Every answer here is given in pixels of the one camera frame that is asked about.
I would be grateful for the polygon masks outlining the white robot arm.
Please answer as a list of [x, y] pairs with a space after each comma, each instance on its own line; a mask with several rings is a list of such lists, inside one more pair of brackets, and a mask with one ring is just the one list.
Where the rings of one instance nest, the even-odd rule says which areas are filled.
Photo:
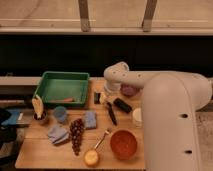
[[212, 81], [197, 73], [131, 71], [125, 62], [104, 70], [106, 92], [122, 83], [142, 90], [146, 171], [202, 171], [196, 111], [213, 96]]

